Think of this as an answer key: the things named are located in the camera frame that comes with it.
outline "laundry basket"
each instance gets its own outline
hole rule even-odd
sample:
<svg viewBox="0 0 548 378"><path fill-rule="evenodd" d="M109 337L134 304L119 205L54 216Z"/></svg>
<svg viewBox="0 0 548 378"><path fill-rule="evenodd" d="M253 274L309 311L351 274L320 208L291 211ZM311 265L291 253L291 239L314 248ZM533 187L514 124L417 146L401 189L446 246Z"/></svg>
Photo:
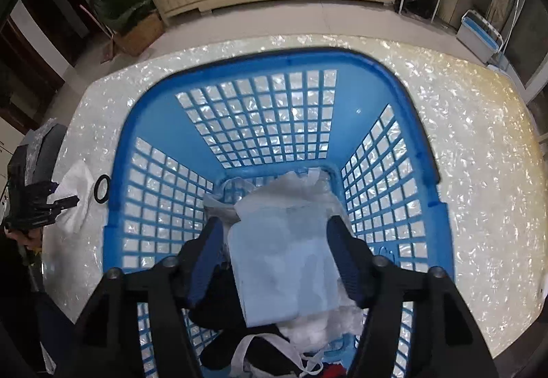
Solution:
<svg viewBox="0 0 548 378"><path fill-rule="evenodd" d="M227 180L259 186L311 167L330 174L352 229L372 252L407 269L440 265L453 277L447 206L406 89L379 62L325 48L199 66L143 94L114 159L103 269L132 272L177 254L204 226L204 195ZM225 185L225 201L245 194L238 185ZM406 369L412 311L405 303L395 376ZM185 320L199 354L215 333ZM139 304L139 330L145 372L154 377L146 304ZM354 340L334 343L325 358L347 363L349 345Z"/></svg>

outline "white table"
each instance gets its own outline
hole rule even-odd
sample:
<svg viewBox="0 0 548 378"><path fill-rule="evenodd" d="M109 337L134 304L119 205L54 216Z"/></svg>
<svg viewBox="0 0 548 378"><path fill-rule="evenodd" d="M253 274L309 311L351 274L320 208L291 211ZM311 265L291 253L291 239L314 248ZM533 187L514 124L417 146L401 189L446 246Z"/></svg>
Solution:
<svg viewBox="0 0 548 378"><path fill-rule="evenodd" d="M511 83L443 53L397 42L334 35L263 37L187 49L106 76L86 91L68 128L53 180L79 159L110 174L130 108L166 75L271 49L335 46L369 54L400 77L423 121L449 206L456 282L496 355L540 309L545 267L546 177L525 105ZM77 234L47 228L48 293L75 320L101 278L106 205L91 203Z"/></svg>

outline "white string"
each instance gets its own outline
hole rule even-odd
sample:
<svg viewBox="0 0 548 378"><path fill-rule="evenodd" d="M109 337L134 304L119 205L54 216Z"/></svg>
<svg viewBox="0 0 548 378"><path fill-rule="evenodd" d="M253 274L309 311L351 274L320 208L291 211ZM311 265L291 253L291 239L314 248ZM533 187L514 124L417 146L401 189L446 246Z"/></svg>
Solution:
<svg viewBox="0 0 548 378"><path fill-rule="evenodd" d="M313 357L306 357L305 355L300 355L295 346L287 342L285 339L274 335L273 333L259 333L257 335L247 335L244 336L242 341L236 347L234 351L234 356L230 362L230 376L239 377L244 374L244 360L246 357L247 349L253 341L253 338L256 336L263 338L268 341L272 346L276 347L281 353L283 353L289 360L291 360L300 370L299 378L304 377L305 375L317 375L323 370L322 358L324 354L324 349L321 349ZM306 360L306 367L302 366L302 360ZM250 365L251 372L256 377L267 377L271 376L267 372L264 372L256 367Z"/></svg>

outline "white cloth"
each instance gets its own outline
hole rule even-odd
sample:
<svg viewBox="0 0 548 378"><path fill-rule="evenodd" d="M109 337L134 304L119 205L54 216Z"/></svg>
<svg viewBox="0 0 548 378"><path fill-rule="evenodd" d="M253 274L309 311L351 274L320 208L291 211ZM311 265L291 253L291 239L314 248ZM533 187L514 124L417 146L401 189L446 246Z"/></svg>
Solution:
<svg viewBox="0 0 548 378"><path fill-rule="evenodd" d="M362 334L363 310L348 297L341 280L338 286L339 307L336 309L276 324L299 353L316 352L346 333Z"/></svg>
<svg viewBox="0 0 548 378"><path fill-rule="evenodd" d="M236 186L238 189L245 191L244 196L248 196L251 193L259 194L255 197L254 203L244 205L244 208L240 209L240 212L245 212L246 209L251 206L254 209L256 209L258 206L261 206L260 200L258 198L265 194L265 192L267 192L267 195L270 196L270 198L272 198L273 194L277 196L289 194L290 197L282 198L282 206L289 206L291 204L291 201L293 203L297 203L297 200L304 200L302 202L303 204L308 203L308 201L321 201L326 204L331 215L340 215L346 223L346 227L349 229L351 228L350 220L344 208L340 204L337 197L331 194L331 180L328 173L322 171L320 168L311 168L308 175L305 177L298 177L295 172L292 171L285 174L283 176L283 179L283 184L277 186L274 185L274 191L272 191L272 187L270 185L256 187L249 180L246 180L242 177L233 177L224 182L220 186L219 191L216 194L205 194L203 200L205 208L205 218L207 220L211 217L218 217L223 222L224 249L228 259L230 258L230 255L228 253L228 233L230 231L230 228L232 228L232 225L240 221L238 213L236 212L235 205L223 203L220 201L222 200L222 197L224 195L225 186L228 184L230 184L231 186Z"/></svg>
<svg viewBox="0 0 548 378"><path fill-rule="evenodd" d="M94 186L94 179L83 160L74 163L65 174L55 192L49 196L48 203L65 197L78 196L78 205L61 211L55 223L58 228L66 233L77 233L80 231L84 218L88 212L91 190Z"/></svg>
<svg viewBox="0 0 548 378"><path fill-rule="evenodd" d="M338 307L339 272L327 244L325 208L263 208L228 234L247 327Z"/></svg>
<svg viewBox="0 0 548 378"><path fill-rule="evenodd" d="M269 184L257 188L234 205L240 219L264 207L289 208L321 203L328 217L346 217L339 199L331 192L329 174L320 168L309 169L299 177L294 171L284 174Z"/></svg>
<svg viewBox="0 0 548 378"><path fill-rule="evenodd" d="M305 375L317 375L323 370L323 349L321 349L313 357L306 357L305 355L301 355L299 352L297 352L292 344L288 343L285 339L279 337L278 335L274 335L272 333L260 333L258 335L244 336L242 341L240 341L238 347L236 347L236 350L234 351L234 356L232 356L232 361L230 363L230 376L240 377L245 376L249 373L251 374L251 376L254 376L256 378L269 378L272 376L271 374L264 372L263 370L257 369L256 367L245 361L247 349L249 348L251 341L253 341L253 338L255 338L256 336L268 341L270 344L276 347L276 349L282 352L287 358L289 358L294 364L296 364L297 367L301 370L299 378L302 378ZM302 360L307 360L306 367L302 366ZM313 371L316 365L319 365L320 367L318 367L317 370ZM289 374L283 375L282 377L278 378L294 376L294 374Z"/></svg>

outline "black ring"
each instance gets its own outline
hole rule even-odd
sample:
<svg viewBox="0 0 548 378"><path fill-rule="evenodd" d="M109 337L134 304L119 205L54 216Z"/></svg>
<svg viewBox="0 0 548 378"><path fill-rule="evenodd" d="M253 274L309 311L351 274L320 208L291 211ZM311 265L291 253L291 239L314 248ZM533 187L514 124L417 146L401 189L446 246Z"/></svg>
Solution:
<svg viewBox="0 0 548 378"><path fill-rule="evenodd" d="M101 182L103 180L106 180L106 193L103 196L103 198L100 199L98 197L99 186L101 185ZM94 199L97 203L101 204L101 203L105 203L107 200L109 200L109 193L110 193L110 177L106 174L102 174L97 179L97 182L95 182L95 187L93 188L93 197L94 197Z"/></svg>

